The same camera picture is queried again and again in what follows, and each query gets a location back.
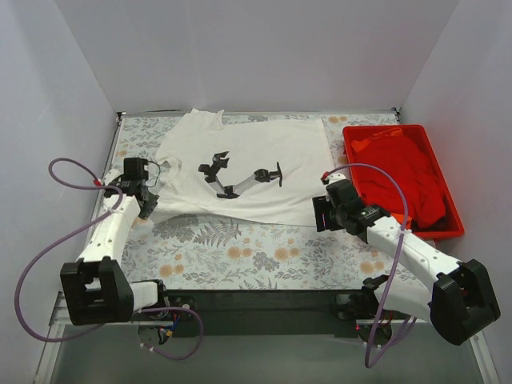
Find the white t-shirt with robot print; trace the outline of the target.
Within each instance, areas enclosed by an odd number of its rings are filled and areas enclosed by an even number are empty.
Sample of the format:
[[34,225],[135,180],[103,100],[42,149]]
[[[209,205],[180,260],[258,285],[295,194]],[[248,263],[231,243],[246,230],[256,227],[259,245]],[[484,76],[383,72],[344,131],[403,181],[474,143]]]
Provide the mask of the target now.
[[224,124],[221,112],[199,110],[166,133],[155,160],[163,168],[155,223],[213,214],[314,226],[312,199],[334,167],[320,118]]

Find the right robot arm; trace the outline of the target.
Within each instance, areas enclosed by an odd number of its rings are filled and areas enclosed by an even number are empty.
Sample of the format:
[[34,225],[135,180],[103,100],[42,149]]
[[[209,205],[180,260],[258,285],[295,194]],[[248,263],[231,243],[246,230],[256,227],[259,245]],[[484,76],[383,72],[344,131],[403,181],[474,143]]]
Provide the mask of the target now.
[[490,276],[477,260],[462,262],[401,228],[389,212],[367,206],[342,174],[323,179],[326,193],[314,198],[317,230],[344,230],[398,262],[421,282],[419,288],[387,288],[388,274],[367,278],[342,300],[345,314],[380,318],[387,311],[430,322],[459,346],[496,322],[501,311]]

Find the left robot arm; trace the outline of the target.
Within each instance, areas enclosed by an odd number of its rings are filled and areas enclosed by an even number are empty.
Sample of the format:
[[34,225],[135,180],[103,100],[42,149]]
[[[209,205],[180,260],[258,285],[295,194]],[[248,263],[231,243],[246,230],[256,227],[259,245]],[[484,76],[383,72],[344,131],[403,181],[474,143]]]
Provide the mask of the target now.
[[147,219],[158,203],[146,184],[149,164],[144,158],[126,158],[123,172],[109,172],[102,208],[107,217],[94,226],[77,260],[61,268],[68,313],[76,326],[128,322],[140,310],[154,320],[169,313],[170,300],[163,295],[162,281],[130,283],[121,269],[132,225]]

